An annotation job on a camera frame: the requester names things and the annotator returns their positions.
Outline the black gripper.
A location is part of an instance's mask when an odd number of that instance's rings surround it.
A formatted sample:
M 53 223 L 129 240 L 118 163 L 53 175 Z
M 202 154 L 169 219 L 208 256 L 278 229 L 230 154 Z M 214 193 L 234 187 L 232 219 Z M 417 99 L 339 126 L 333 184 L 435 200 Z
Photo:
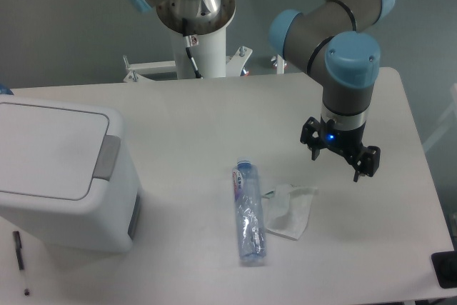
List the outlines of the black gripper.
M 381 149 L 377 146 L 364 146 L 362 143 L 366 123 L 353 130 L 338 130 L 332 119 L 321 117 L 321 122 L 310 117 L 304 123 L 300 142 L 311 151 L 311 159 L 317 160 L 322 149 L 342 156 L 347 161 L 353 161 L 353 181 L 361 176 L 372 177 L 379 168 Z

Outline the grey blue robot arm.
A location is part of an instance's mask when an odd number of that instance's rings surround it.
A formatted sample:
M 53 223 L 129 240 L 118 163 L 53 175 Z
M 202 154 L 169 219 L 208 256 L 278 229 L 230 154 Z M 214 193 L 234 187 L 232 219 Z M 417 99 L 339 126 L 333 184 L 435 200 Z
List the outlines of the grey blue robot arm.
M 181 79 L 225 77 L 226 47 L 207 38 L 224 33 L 234 0 L 129 0 L 140 12 L 155 10 L 175 37 L 174 59 Z M 282 11 L 268 41 L 323 89 L 321 115 L 303 125 L 300 141 L 316 159 L 323 149 L 342 156 L 355 177 L 373 176 L 381 150 L 364 146 L 363 132 L 379 73 L 381 52 L 368 27 L 389 14 L 396 0 L 324 0 L 309 14 Z

